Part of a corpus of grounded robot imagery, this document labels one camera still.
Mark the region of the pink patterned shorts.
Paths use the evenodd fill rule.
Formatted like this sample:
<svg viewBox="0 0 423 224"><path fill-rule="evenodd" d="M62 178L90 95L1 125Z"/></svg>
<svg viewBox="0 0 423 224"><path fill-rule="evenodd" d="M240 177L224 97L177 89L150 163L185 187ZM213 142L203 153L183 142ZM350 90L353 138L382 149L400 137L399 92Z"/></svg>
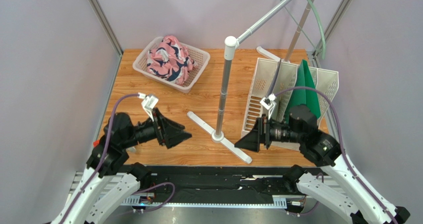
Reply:
<svg viewBox="0 0 423 224"><path fill-rule="evenodd" d="M158 48L147 53L147 72L176 85L183 85L197 66L188 47L173 35L165 36Z"/></svg>

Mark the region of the pale green clothes hanger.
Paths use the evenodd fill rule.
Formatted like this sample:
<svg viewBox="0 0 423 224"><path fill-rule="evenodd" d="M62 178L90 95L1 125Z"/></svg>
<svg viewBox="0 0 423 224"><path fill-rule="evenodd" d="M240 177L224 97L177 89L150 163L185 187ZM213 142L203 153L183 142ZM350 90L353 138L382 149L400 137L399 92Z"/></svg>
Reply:
<svg viewBox="0 0 423 224"><path fill-rule="evenodd" d="M291 17L293 22L297 25L295 33L294 33L292 40L290 42L290 45L288 47L288 51L287 51L287 53L286 53L286 55L283 59L285 62L289 62L301 34L303 34L303 36L308 40L308 42L313 47L315 52L320 52L321 55L323 56L323 58L325 58L325 56L326 56L326 37L325 37L325 32L324 32L324 29L323 29L322 22L321 22L321 19L320 19L320 15L319 15L318 10L317 10L317 8L315 7L315 4L314 4L315 0L306 0L306 1L307 1L306 7L305 7L299 21L297 21L295 19L295 17L292 15L292 13L287 8L285 8L288 15ZM318 26L318 29L319 29L319 34L320 34L319 45L315 45L303 29L310 12L312 12L314 14L314 18L316 20L316 23L317 23L317 26Z"/></svg>

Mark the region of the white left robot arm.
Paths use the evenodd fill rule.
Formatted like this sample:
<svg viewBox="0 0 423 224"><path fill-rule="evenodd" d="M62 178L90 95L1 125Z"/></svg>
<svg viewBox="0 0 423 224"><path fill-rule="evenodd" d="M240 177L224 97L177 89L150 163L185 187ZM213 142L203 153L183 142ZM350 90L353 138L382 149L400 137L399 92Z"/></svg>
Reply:
<svg viewBox="0 0 423 224"><path fill-rule="evenodd" d="M136 162L130 166L119 184L101 198L105 186L129 159L128 149L157 140L167 149L190 139L185 126L166 118L158 108L144 122L133 124L129 114L113 114L103 129L104 135L93 144L82 179L54 224L102 224L131 194L141 187L149 189L151 171Z"/></svg>

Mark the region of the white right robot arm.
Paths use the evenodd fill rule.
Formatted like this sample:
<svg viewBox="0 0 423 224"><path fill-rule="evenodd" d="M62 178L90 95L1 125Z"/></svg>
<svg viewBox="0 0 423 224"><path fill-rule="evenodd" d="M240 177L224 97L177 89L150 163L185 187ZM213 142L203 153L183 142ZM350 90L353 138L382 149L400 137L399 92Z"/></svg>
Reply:
<svg viewBox="0 0 423 224"><path fill-rule="evenodd" d="M290 109L288 124L262 115L235 147L258 152L260 145L269 148L272 142L298 143L300 153L333 178L344 193L319 182L299 165L293 165L283 175L286 190L313 197L347 223L404 224L411 216L405 207L395 206L384 199L359 176L349 157L342 154L340 143L319 130L316 116L306 105Z"/></svg>

